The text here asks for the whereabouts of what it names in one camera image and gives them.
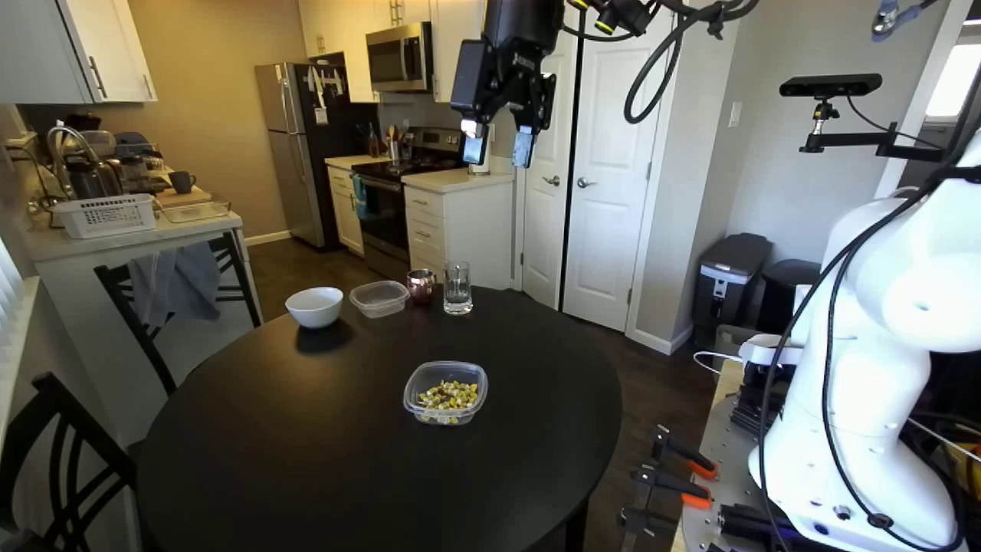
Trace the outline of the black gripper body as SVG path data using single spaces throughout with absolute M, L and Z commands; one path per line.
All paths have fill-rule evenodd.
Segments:
M 450 92 L 467 132 L 484 129 L 498 106 L 529 132 L 553 123 L 554 76 L 540 65 L 554 51 L 562 18 L 562 0 L 488 0 L 482 38 L 460 43 Z

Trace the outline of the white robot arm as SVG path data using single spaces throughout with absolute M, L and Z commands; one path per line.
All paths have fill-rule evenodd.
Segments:
M 669 10 L 680 26 L 723 26 L 757 0 L 488 0 L 484 32 L 460 45 L 450 106 L 463 157 L 484 157 L 488 123 L 516 115 L 511 161 L 527 165 L 553 123 L 541 67 L 564 13 L 589 10 L 622 40 Z M 748 455 L 764 501 L 813 543 L 850 552 L 966 552 L 966 526 L 940 476 L 901 428 L 937 354 L 981 350 L 978 129 L 958 125 L 929 180 L 845 210 L 798 319 L 808 327 L 781 406 Z

